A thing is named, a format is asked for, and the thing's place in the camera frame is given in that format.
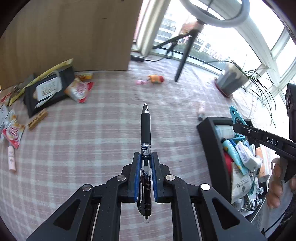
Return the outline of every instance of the blue gripper pad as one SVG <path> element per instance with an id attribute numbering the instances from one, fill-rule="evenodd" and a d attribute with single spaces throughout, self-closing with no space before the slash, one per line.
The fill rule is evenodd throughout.
<path id="1" fill-rule="evenodd" d="M 242 124 L 247 126 L 247 123 L 244 121 L 244 119 L 241 117 L 241 115 L 237 112 L 237 109 L 232 105 L 229 107 L 230 114 L 232 118 L 232 122 L 235 124 L 236 122 L 241 122 Z"/>
<path id="2" fill-rule="evenodd" d="M 154 163 L 153 155 L 151 155 L 151 170 L 152 170 L 153 194 L 154 194 L 155 202 L 157 202 L 157 200 L 158 200 L 157 179 L 156 179 L 156 171 L 155 171 L 155 163 Z"/>
<path id="3" fill-rule="evenodd" d="M 135 193 L 134 193 L 134 200 L 137 201 L 138 192 L 139 192 L 139 184 L 140 184 L 140 169 L 141 169 L 141 155 L 138 155 L 137 160 L 137 167 L 136 167 L 136 174 L 135 174 Z"/>

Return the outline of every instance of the plant pot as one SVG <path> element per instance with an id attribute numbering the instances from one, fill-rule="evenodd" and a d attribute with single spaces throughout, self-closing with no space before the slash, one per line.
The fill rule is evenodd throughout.
<path id="1" fill-rule="evenodd" d="M 227 63 L 215 84 L 224 96 L 231 98 L 232 93 L 247 83 L 248 80 L 234 64 Z"/>
<path id="2" fill-rule="evenodd" d="M 253 126 L 250 119 L 244 119 L 249 126 Z M 209 168 L 212 187 L 220 193 L 229 203 L 231 202 L 231 177 L 228 174 L 224 151 L 218 134 L 215 130 L 216 125 L 232 126 L 232 118 L 225 117 L 208 117 L 203 120 L 198 126 L 198 132 L 204 148 L 207 165 Z M 257 142 L 249 140 L 250 145 L 254 144 L 259 147 Z M 259 183 L 260 187 L 264 188 L 264 193 L 259 196 L 264 200 L 266 196 L 266 183 Z M 251 221 L 257 214 L 259 208 L 254 213 L 248 215 L 246 218 Z"/>

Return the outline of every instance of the paper card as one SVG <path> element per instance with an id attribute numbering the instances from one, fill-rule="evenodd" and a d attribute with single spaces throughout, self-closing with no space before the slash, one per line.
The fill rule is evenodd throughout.
<path id="1" fill-rule="evenodd" d="M 5 118 L 8 116 L 8 109 L 5 104 L 0 108 L 0 126 L 2 126 Z"/>
<path id="2" fill-rule="evenodd" d="M 55 77 L 36 87 L 37 100 L 43 100 L 56 92 L 62 90 L 62 81 L 60 77 Z"/>

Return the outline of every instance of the red snack bag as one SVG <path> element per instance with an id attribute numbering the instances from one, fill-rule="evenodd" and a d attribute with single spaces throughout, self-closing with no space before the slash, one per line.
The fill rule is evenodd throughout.
<path id="1" fill-rule="evenodd" d="M 25 126 L 17 122 L 16 119 L 13 119 L 7 128 L 2 130 L 3 135 L 11 143 L 11 145 L 17 149 L 20 145 L 20 139 L 22 133 L 24 132 Z"/>
<path id="2" fill-rule="evenodd" d="M 230 155 L 228 155 L 227 152 L 225 152 L 225 151 L 223 151 L 223 152 L 224 152 L 225 164 L 226 164 L 226 167 L 228 170 L 228 174 L 229 174 L 229 176 L 231 176 L 231 170 L 232 170 L 231 163 L 233 162 L 233 160 L 230 157 Z"/>
<path id="3" fill-rule="evenodd" d="M 10 92 L 9 94 L 7 94 L 6 96 L 4 96 L 2 99 L 1 99 L 1 106 L 2 106 L 2 104 L 3 103 L 5 103 L 5 105 L 7 105 L 8 106 L 8 101 L 9 101 L 9 99 L 10 99 L 10 96 L 12 95 L 12 92 Z"/>
<path id="4" fill-rule="evenodd" d="M 92 89 L 93 82 L 82 82 L 79 78 L 75 78 L 73 82 L 65 89 L 65 93 L 78 103 L 84 103 Z"/>

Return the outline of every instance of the pen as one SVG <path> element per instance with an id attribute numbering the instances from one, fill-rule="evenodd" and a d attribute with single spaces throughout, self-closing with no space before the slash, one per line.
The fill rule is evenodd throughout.
<path id="1" fill-rule="evenodd" d="M 151 215 L 151 132 L 150 114 L 145 103 L 141 115 L 141 173 L 138 196 L 138 210 L 148 223 Z"/>

